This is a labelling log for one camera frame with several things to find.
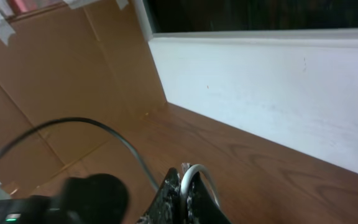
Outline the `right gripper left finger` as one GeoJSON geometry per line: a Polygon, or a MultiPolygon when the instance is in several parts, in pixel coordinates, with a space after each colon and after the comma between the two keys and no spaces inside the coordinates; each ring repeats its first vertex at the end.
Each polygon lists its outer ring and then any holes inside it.
{"type": "Polygon", "coordinates": [[[180,176],[170,168],[152,203],[136,224],[180,224],[180,176]]]}

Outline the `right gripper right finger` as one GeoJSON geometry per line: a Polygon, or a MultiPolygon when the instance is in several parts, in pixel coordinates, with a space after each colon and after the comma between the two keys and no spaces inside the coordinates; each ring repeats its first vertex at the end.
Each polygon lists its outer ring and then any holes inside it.
{"type": "Polygon", "coordinates": [[[221,209],[219,194],[209,170],[201,164],[183,163],[181,217],[184,223],[231,224],[221,209]]]}

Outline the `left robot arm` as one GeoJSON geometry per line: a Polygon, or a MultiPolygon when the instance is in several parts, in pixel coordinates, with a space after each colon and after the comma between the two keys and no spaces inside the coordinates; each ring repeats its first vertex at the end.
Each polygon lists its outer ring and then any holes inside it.
{"type": "Polygon", "coordinates": [[[0,200],[0,223],[121,223],[129,205],[124,183],[110,174],[68,178],[58,194],[0,200]]]}

